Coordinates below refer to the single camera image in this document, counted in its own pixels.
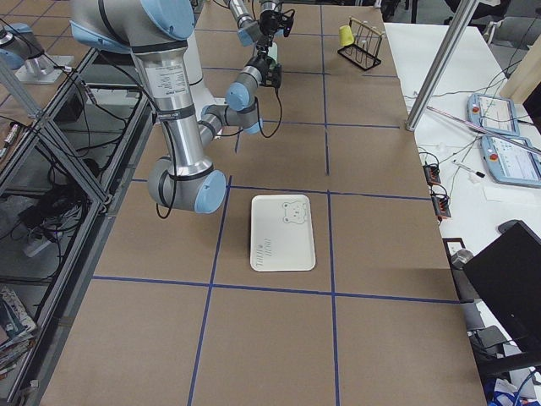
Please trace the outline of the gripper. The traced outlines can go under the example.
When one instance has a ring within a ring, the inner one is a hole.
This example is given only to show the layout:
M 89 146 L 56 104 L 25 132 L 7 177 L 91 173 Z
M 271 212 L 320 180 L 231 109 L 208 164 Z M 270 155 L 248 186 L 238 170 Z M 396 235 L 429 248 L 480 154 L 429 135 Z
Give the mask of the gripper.
M 261 80 L 260 86 L 280 88 L 282 80 L 282 65 L 270 58 L 258 59 L 254 62 L 254 67 L 259 71 Z
M 282 9 L 282 1 L 260 1 L 260 30 L 264 36 L 281 32 L 284 37 L 289 37 L 294 16 L 294 9 Z

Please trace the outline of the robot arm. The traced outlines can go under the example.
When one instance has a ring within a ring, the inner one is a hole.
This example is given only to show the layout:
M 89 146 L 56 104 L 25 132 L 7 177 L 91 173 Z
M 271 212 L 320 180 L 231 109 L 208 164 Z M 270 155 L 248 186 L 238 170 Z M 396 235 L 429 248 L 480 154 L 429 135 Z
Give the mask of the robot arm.
M 281 2 L 263 1 L 254 19 L 242 1 L 228 1 L 243 45 L 258 52 L 229 86 L 222 105 L 205 88 L 189 1 L 73 1 L 74 38 L 101 51 L 128 54 L 153 103 L 166 138 L 167 156 L 148 179 L 157 205 L 197 213 L 216 211 L 225 196 L 225 175 L 214 168 L 204 148 L 226 126 L 260 131 L 255 93 L 275 84 L 277 65 L 268 51 L 277 32 L 287 36 L 290 20 Z
M 284 10 L 282 1 L 260 1 L 259 18 L 253 17 L 243 1 L 225 1 L 234 17 L 238 38 L 243 46 L 270 48 L 274 37 L 282 33 L 288 37 L 294 24 L 295 10 Z

